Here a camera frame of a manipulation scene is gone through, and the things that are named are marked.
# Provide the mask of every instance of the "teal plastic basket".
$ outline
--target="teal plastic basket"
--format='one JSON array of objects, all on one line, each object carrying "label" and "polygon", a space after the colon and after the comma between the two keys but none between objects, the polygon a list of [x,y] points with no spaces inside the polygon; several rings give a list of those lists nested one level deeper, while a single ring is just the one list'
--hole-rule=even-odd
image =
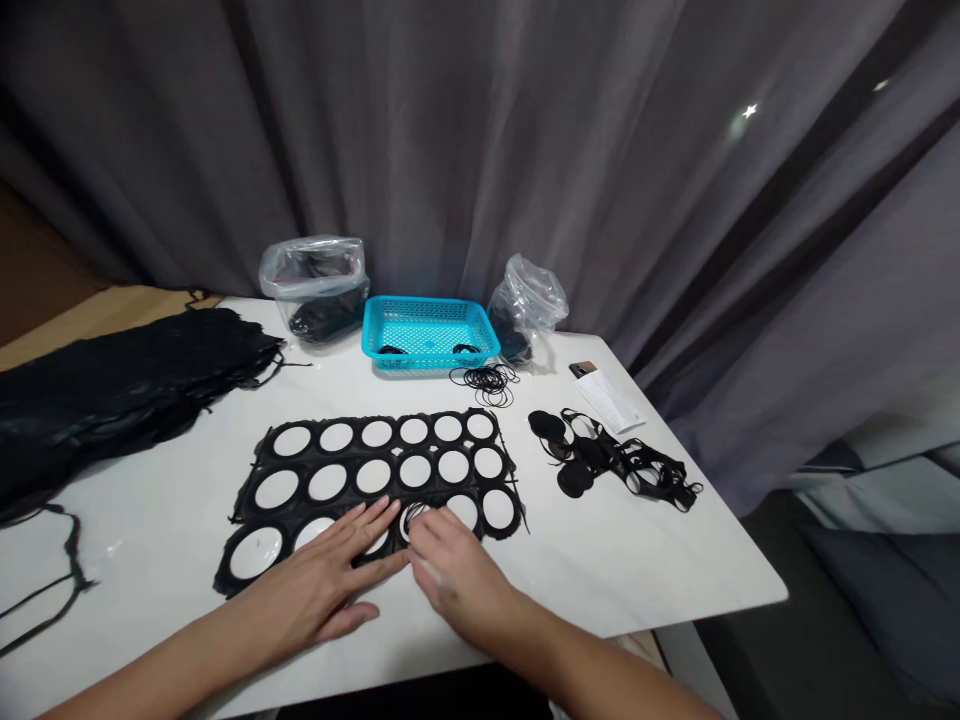
[{"label": "teal plastic basket", "polygon": [[[384,345],[406,355],[378,353]],[[479,353],[455,353],[473,345]],[[363,352],[381,370],[480,367],[500,354],[486,311],[469,300],[378,295],[363,312]]]}]

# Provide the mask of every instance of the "forearm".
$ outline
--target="forearm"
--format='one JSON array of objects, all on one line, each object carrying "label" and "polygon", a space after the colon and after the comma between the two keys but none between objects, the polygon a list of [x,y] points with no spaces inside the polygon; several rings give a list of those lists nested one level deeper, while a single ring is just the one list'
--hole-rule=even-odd
[{"label": "forearm", "polygon": [[578,720],[717,717],[666,673],[525,595],[511,625],[487,652]]},{"label": "forearm", "polygon": [[194,623],[38,720],[177,718],[235,679]]}]

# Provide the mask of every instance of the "pile of black rubber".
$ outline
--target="pile of black rubber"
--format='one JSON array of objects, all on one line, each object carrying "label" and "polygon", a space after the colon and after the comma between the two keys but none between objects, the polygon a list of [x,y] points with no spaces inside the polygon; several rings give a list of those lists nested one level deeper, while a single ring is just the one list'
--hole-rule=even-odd
[{"label": "pile of black rubber", "polygon": [[189,310],[0,373],[0,526],[97,460],[176,437],[233,388],[256,387],[282,342],[232,310]]}]

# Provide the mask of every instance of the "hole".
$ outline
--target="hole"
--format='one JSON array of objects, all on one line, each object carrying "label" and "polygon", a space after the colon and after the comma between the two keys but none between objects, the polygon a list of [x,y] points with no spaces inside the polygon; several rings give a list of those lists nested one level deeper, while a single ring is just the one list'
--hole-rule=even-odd
[{"label": "hole", "polygon": [[343,465],[327,465],[310,478],[307,492],[314,500],[329,500],[336,497],[347,484],[347,469]]},{"label": "hole", "polygon": [[407,533],[406,529],[404,528],[404,525],[406,524],[407,516],[410,515],[410,510],[412,509],[413,509],[413,504],[411,503],[410,505],[407,505],[403,509],[402,513],[400,513],[400,537],[403,538],[404,542],[410,542],[410,535]]},{"label": "hole", "polygon": [[390,442],[393,437],[393,428],[383,420],[374,420],[363,429],[363,444],[367,447],[381,447]]},{"label": "hole", "polygon": [[293,470],[279,470],[260,483],[253,501],[264,510],[279,507],[290,499],[299,481]]},{"label": "hole", "polygon": [[477,440],[486,440],[493,435],[493,423],[486,415],[476,413],[467,419],[467,430]]},{"label": "hole", "polygon": [[353,428],[346,423],[336,423],[323,431],[320,447],[327,452],[339,452],[353,440]]},{"label": "hole", "polygon": [[376,540],[373,541],[373,545],[370,546],[370,549],[367,550],[367,551],[364,553],[364,555],[371,555],[371,554],[375,553],[377,550],[379,550],[380,548],[383,547],[383,544],[384,544],[386,541],[387,541],[387,531],[384,530],[384,531],[380,534],[380,537],[378,537]]},{"label": "hole", "polygon": [[254,530],[234,548],[230,572],[238,580],[256,577],[273,565],[282,547],[283,536],[276,528]]},{"label": "hole", "polygon": [[296,552],[308,542],[317,537],[320,533],[326,530],[328,527],[333,525],[333,518],[322,517],[317,518],[316,520],[311,520],[306,525],[303,526],[303,530],[300,531],[300,534],[297,535],[297,540],[293,544],[293,551]]},{"label": "hole", "polygon": [[400,437],[411,445],[422,443],[427,437],[427,424],[420,418],[410,418],[400,426]]},{"label": "hole", "polygon": [[390,466],[386,460],[371,460],[357,473],[357,487],[368,495],[380,492],[389,482]]},{"label": "hole", "polygon": [[473,466],[485,478],[497,477],[503,470],[503,460],[496,450],[480,448],[473,456]]},{"label": "hole", "polygon": [[440,477],[448,483],[463,482],[470,470],[470,461],[467,456],[458,450],[447,450],[440,456],[440,462],[437,463],[440,470]]},{"label": "hole", "polygon": [[433,431],[437,437],[444,442],[452,442],[460,437],[463,432],[463,426],[453,415],[444,415],[433,425]]},{"label": "hole", "polygon": [[407,487],[420,487],[430,479],[430,461],[423,455],[411,455],[400,466],[400,480]]},{"label": "hole", "polygon": [[597,439],[597,433],[594,432],[593,425],[582,417],[575,417],[571,421],[570,427],[573,430],[573,434],[577,437],[587,437],[591,440]]},{"label": "hole", "polygon": [[447,500],[447,507],[460,518],[460,521],[473,530],[477,525],[477,504],[468,495],[454,495]]},{"label": "hole", "polygon": [[651,468],[643,468],[642,470],[634,470],[632,473],[627,475],[627,487],[630,492],[634,495],[640,492],[640,488],[643,487],[639,480],[637,480],[637,475],[646,480],[651,485],[656,485],[660,482],[660,476],[657,475],[657,471]]},{"label": "hole", "polygon": [[483,496],[483,517],[491,527],[503,530],[513,522],[513,501],[503,490],[491,490]]},{"label": "hole", "polygon": [[305,427],[287,428],[273,441],[273,452],[283,457],[296,455],[310,444],[310,431]]}]

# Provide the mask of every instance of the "plastic bag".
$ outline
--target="plastic bag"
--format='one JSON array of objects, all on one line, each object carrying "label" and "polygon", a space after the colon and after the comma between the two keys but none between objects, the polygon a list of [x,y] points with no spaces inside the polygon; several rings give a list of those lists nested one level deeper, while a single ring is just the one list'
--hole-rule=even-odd
[{"label": "plastic bag", "polygon": [[260,288],[302,341],[333,342],[363,323],[370,295],[363,241],[315,235],[271,245],[260,260]]},{"label": "plastic bag", "polygon": [[514,367],[533,361],[538,340],[552,333],[570,309],[557,276],[517,253],[493,291],[487,315],[500,340],[500,354]]}]

